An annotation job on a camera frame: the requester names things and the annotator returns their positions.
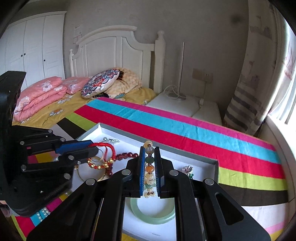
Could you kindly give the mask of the green jade bangle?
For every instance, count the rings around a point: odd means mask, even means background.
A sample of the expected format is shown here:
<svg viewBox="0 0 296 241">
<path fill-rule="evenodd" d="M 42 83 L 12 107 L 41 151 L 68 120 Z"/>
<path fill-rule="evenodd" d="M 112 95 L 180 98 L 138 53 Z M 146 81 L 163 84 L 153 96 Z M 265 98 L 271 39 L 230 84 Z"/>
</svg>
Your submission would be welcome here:
<svg viewBox="0 0 296 241">
<path fill-rule="evenodd" d="M 162 225 L 175 218 L 175 201 L 173 198 L 159 197 L 131 198 L 130 208 L 141 221 L 151 225 Z"/>
</svg>

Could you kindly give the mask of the silver rhinestone pearl brooch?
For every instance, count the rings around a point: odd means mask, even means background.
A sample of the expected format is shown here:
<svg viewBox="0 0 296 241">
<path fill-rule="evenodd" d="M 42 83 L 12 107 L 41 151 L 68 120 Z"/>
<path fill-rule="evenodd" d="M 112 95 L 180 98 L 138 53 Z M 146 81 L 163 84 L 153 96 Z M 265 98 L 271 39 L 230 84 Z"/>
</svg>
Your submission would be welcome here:
<svg viewBox="0 0 296 241">
<path fill-rule="evenodd" d="M 107 137 L 104 137 L 103 138 L 103 142 L 104 143 L 110 143 L 110 144 L 116 144 L 116 143 L 119 143 L 120 140 L 115 139 L 115 138 L 107 138 Z"/>
</svg>

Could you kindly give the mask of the grey shallow jewelry tray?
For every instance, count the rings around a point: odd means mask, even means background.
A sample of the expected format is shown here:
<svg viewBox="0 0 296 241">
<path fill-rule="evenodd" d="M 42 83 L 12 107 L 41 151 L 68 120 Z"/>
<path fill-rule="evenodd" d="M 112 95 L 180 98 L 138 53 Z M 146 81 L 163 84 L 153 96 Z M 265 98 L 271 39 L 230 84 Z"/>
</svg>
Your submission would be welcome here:
<svg viewBox="0 0 296 241">
<path fill-rule="evenodd" d="M 144 194 L 147 149 L 137 158 L 114 167 L 113 175 L 81 184 L 49 218 L 51 240 L 120 240 L 127 233 L 139 240 L 222 240 L 225 221 L 216 196 L 217 177 L 190 179 L 173 161 L 196 161 L 196 156 L 160 145 L 154 150 L 157 195 L 152 205 L 165 203 L 163 217 L 144 215 L 138 201 Z"/>
</svg>

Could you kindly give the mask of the yellow daisy bedsheet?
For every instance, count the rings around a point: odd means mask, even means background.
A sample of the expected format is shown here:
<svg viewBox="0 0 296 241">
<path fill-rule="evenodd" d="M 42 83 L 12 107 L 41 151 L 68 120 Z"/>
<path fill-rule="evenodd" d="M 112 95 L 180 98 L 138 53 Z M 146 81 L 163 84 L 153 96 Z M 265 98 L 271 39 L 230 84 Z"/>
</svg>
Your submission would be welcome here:
<svg viewBox="0 0 296 241">
<path fill-rule="evenodd" d="M 116 99 L 146 105 L 155 98 L 156 95 L 157 94 L 152 89 L 142 87 L 131 90 L 127 94 L 121 94 Z M 45 106 L 30 118 L 21 122 L 13 121 L 13 125 L 49 129 L 57 122 L 91 101 L 91 99 L 83 99 L 79 92 L 74 95 L 66 94 L 62 99 Z"/>
</svg>

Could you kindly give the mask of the striped colourful blanket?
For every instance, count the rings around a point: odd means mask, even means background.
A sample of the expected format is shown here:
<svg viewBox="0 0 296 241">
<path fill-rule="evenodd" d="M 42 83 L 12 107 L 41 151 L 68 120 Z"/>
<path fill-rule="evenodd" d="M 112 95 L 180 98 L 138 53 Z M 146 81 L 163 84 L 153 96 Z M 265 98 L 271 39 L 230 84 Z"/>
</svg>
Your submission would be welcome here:
<svg viewBox="0 0 296 241">
<path fill-rule="evenodd" d="M 120 140 L 114 145 L 126 165 L 131 154 L 152 141 L 196 156 L 173 161 L 175 169 L 193 167 L 193 178 L 217 177 L 217 183 L 276 240 L 293 215 L 288 186 L 275 147 L 261 139 L 206 121 L 145 105 L 100 97 L 49 128 L 66 140 Z"/>
</svg>

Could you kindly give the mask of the pink folded quilt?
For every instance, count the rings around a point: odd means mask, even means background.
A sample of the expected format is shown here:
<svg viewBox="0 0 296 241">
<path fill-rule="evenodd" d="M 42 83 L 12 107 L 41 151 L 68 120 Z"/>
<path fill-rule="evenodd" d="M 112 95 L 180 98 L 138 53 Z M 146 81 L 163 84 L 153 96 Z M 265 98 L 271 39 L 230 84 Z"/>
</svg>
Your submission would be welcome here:
<svg viewBox="0 0 296 241">
<path fill-rule="evenodd" d="M 20 93 L 14 110 L 14 121 L 22 123 L 50 104 L 64 104 L 88 82 L 89 77 L 53 76 L 40 80 Z"/>
</svg>

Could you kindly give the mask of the round patterned cushion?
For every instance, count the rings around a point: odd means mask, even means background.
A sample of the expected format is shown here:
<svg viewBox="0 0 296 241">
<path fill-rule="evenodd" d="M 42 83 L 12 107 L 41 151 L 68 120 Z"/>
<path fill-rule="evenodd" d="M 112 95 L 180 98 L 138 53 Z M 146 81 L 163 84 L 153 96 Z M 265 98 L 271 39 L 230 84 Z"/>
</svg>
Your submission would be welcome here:
<svg viewBox="0 0 296 241">
<path fill-rule="evenodd" d="M 91 98 L 109 89 L 120 75 L 118 69 L 109 69 L 94 75 L 81 89 L 83 98 Z"/>
</svg>

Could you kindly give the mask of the beige fuzzy pillow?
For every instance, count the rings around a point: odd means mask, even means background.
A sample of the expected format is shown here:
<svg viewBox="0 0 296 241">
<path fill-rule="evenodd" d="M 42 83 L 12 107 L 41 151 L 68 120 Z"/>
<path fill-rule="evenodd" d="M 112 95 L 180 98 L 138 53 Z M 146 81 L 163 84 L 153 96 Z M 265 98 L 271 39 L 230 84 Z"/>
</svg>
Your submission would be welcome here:
<svg viewBox="0 0 296 241">
<path fill-rule="evenodd" d="M 130 91 L 142 88 L 142 80 L 133 71 L 126 68 L 116 68 L 119 76 L 105 93 L 109 98 L 122 98 Z"/>
</svg>

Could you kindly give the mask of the white bedside table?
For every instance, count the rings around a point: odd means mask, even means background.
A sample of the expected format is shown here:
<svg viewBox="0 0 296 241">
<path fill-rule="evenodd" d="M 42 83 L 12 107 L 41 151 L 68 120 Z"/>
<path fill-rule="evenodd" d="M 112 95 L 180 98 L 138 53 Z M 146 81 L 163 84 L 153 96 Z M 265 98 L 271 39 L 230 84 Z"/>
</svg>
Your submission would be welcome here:
<svg viewBox="0 0 296 241">
<path fill-rule="evenodd" d="M 218 104 L 198 97 L 187 96 L 185 100 L 181 100 L 161 93 L 147 106 L 222 125 Z"/>
</svg>

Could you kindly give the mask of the white wardrobe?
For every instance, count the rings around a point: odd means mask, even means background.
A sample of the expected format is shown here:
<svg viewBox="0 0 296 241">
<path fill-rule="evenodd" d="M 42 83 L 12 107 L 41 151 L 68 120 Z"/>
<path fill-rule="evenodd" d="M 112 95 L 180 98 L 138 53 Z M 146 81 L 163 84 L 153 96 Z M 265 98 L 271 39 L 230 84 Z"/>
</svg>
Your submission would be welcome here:
<svg viewBox="0 0 296 241">
<path fill-rule="evenodd" d="M 52 76 L 65 78 L 65 11 L 29 16 L 10 24 L 1 37 L 1 74 L 26 73 L 21 90 Z"/>
</svg>

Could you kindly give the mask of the white wooden headboard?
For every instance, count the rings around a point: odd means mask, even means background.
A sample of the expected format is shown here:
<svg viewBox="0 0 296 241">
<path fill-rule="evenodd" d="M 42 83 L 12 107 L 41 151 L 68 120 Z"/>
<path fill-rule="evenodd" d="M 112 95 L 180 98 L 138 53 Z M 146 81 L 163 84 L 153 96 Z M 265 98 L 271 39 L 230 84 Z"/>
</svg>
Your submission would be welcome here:
<svg viewBox="0 0 296 241">
<path fill-rule="evenodd" d="M 76 53 L 70 50 L 72 77 L 93 76 L 114 67 L 131 70 L 146 88 L 159 94 L 163 87 L 166 42 L 164 31 L 157 32 L 153 44 L 136 40 L 136 26 L 114 25 L 89 32 L 76 42 Z"/>
</svg>

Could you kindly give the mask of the white floor lamp pole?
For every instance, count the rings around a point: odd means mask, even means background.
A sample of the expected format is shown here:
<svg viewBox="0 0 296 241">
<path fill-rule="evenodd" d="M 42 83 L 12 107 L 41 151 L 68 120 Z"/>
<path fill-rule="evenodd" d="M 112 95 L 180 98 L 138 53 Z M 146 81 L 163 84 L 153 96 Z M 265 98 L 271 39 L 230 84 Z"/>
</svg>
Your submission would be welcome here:
<svg viewBox="0 0 296 241">
<path fill-rule="evenodd" d="M 181 93 L 181 83 L 182 83 L 182 74 L 183 74 L 183 65 L 184 65 L 184 51 L 185 51 L 185 42 L 182 42 L 179 74 L 178 74 L 178 84 L 177 86 L 172 85 L 168 93 L 168 97 L 172 99 L 181 100 L 181 101 L 186 100 L 186 96 Z"/>
</svg>

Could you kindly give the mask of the striped beige curtain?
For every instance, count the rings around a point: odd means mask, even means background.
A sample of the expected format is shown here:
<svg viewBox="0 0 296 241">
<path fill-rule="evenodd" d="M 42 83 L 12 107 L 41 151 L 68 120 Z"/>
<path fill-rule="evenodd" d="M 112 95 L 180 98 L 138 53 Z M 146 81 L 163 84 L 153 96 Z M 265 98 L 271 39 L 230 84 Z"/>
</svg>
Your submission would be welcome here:
<svg viewBox="0 0 296 241">
<path fill-rule="evenodd" d="M 287 21 L 270 1 L 248 1 L 248 10 L 244 62 L 223 121 L 227 127 L 253 136 L 276 97 Z"/>
</svg>

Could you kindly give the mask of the window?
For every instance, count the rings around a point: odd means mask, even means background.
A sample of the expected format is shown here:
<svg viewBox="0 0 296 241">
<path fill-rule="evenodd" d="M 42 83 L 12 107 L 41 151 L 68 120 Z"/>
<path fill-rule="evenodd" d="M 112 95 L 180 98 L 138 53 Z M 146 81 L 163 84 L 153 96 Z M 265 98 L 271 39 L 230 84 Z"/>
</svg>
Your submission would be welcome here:
<svg viewBox="0 0 296 241">
<path fill-rule="evenodd" d="M 295 34 L 287 22 L 284 24 L 280 78 L 269 115 L 287 124 L 295 102 Z"/>
</svg>

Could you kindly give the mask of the wall power outlet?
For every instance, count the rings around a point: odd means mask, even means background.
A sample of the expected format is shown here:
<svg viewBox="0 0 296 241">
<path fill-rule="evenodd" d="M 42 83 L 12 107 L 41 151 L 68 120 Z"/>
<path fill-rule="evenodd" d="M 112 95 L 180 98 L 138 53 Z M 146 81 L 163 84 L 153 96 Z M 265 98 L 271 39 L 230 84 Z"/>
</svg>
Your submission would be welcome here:
<svg viewBox="0 0 296 241">
<path fill-rule="evenodd" d="M 206 83 L 212 83 L 213 74 L 194 68 L 192 71 L 192 78 Z"/>
</svg>

